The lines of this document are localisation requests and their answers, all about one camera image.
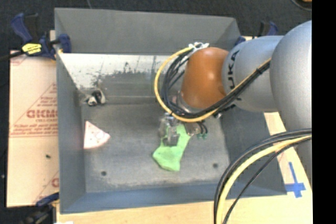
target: blue clamp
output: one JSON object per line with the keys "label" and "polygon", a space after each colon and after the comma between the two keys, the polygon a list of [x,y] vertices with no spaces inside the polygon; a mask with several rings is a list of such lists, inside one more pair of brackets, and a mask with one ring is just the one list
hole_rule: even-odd
{"label": "blue clamp", "polygon": [[61,44],[63,52],[71,52],[71,42],[67,34],[61,34],[56,40],[50,40],[48,35],[40,38],[37,35],[38,14],[24,15],[20,13],[11,21],[14,32],[22,39],[22,52],[28,56],[41,56],[55,60],[54,44]]}

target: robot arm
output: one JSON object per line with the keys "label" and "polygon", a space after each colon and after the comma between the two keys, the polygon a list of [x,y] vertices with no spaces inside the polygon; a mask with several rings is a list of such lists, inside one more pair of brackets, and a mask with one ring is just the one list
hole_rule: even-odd
{"label": "robot arm", "polygon": [[[311,28],[309,21],[285,36],[245,41],[230,52],[212,47],[194,52],[176,98],[175,106],[183,111],[177,118],[212,115],[215,104],[271,59],[270,67],[260,71],[234,104],[248,111],[278,111],[287,131],[311,128]],[[312,185],[311,141],[297,151]]]}

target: white triangular piece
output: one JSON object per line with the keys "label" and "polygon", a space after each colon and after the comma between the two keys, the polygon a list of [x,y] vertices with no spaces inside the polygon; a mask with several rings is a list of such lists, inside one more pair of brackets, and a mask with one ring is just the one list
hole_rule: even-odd
{"label": "white triangular piece", "polygon": [[105,144],[110,135],[97,126],[93,125],[91,122],[85,122],[85,134],[84,134],[84,149],[96,148]]}

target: green sponge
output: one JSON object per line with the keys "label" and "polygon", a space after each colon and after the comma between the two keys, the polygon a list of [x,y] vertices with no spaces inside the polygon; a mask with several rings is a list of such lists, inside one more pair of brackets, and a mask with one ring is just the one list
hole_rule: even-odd
{"label": "green sponge", "polygon": [[177,145],[165,145],[162,142],[163,137],[160,146],[153,153],[153,158],[163,169],[178,172],[180,170],[180,161],[190,136],[187,134],[183,124],[178,125],[176,131],[180,135]]}

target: yellow cable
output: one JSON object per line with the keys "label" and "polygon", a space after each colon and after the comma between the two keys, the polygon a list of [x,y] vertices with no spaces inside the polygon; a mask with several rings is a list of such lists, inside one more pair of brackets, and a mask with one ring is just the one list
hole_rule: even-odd
{"label": "yellow cable", "polygon": [[290,144],[294,144],[296,142],[299,142],[301,140],[304,140],[306,138],[311,137],[311,135],[307,135],[304,137],[300,137],[300,138],[296,138],[296,139],[291,139],[291,140],[286,140],[283,142],[280,142],[276,145],[273,145],[269,148],[266,148],[258,153],[256,153],[255,155],[251,156],[249,159],[247,159],[245,162],[243,162],[240,166],[237,167],[237,169],[233,172],[233,174],[231,175],[231,177],[228,179],[227,183],[225,184],[222,193],[219,197],[219,201],[218,201],[218,207],[217,207],[217,216],[216,216],[216,224],[222,224],[224,221],[224,217],[225,215],[223,214],[224,212],[224,208],[225,208],[225,199],[226,196],[229,193],[229,190],[231,189],[232,185],[234,184],[234,182],[236,181],[236,179],[238,178],[238,176],[248,167],[250,166],[252,163],[254,163],[255,161],[257,161],[258,159],[272,153],[275,152],[276,150],[280,150],[282,148],[284,148],[287,145]]}
{"label": "yellow cable", "polygon": [[179,50],[178,52],[174,53],[173,55],[169,56],[164,62],[163,64],[159,67],[157,73],[156,73],[156,76],[155,76],[155,79],[154,79],[154,93],[155,93],[155,96],[156,96],[156,99],[157,101],[159,102],[159,104],[162,106],[162,108],[169,114],[171,114],[172,116],[174,116],[176,119],[182,121],[182,122],[197,122],[197,121],[202,121],[204,120],[205,118],[211,116],[213,113],[215,113],[217,111],[217,109],[214,109],[202,116],[199,116],[197,118],[194,118],[194,119],[187,119],[187,118],[184,118],[184,117],[181,117],[181,116],[178,116],[176,115],[175,113],[173,113],[166,105],[165,103],[162,101],[161,97],[160,97],[160,94],[159,94],[159,90],[158,90],[158,84],[159,84],[159,77],[160,77],[160,74],[162,72],[162,70],[164,69],[164,67],[172,60],[174,59],[175,57],[187,52],[187,51],[190,51],[194,49],[193,47],[187,47],[187,48],[184,48],[182,50]]}

